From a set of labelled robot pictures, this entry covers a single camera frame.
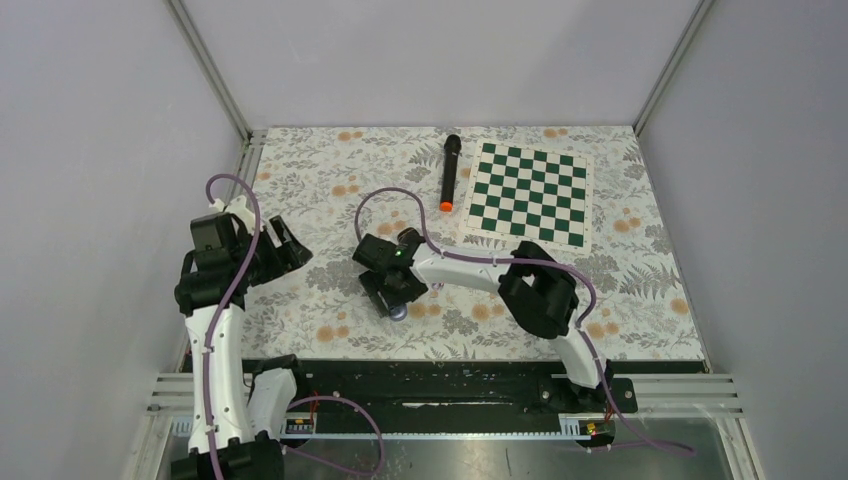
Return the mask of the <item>lavender earbuds case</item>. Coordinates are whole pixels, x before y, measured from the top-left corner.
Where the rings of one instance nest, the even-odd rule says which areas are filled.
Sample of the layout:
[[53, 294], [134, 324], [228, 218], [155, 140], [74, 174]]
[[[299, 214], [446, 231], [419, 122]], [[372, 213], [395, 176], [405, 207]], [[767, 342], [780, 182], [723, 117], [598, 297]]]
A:
[[394, 322], [403, 321], [408, 314], [406, 306], [393, 308], [389, 311], [389, 319]]

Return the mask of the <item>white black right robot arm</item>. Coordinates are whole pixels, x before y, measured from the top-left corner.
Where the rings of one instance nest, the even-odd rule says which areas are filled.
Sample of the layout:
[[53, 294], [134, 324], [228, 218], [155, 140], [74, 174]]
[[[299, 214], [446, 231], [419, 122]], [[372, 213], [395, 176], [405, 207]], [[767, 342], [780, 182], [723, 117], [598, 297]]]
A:
[[548, 341], [574, 384], [575, 402], [597, 412], [613, 398], [607, 359], [581, 332], [577, 284], [587, 279], [556, 262], [541, 246], [523, 241], [511, 252], [440, 249], [416, 230], [396, 243], [365, 235], [352, 259], [382, 317], [402, 319], [408, 306], [438, 285], [493, 293], [527, 333]]

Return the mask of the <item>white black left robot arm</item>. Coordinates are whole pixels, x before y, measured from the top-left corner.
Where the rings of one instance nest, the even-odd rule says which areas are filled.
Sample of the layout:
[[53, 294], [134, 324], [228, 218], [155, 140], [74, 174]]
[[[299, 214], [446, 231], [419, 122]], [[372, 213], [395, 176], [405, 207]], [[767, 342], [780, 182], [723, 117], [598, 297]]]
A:
[[256, 229], [253, 216], [220, 212], [190, 224], [194, 247], [175, 298], [185, 317], [193, 372], [188, 454], [170, 465], [174, 479], [281, 479], [285, 413], [304, 407], [310, 385], [298, 360], [264, 360], [244, 375], [245, 295], [253, 286], [305, 266], [309, 249], [281, 217]]

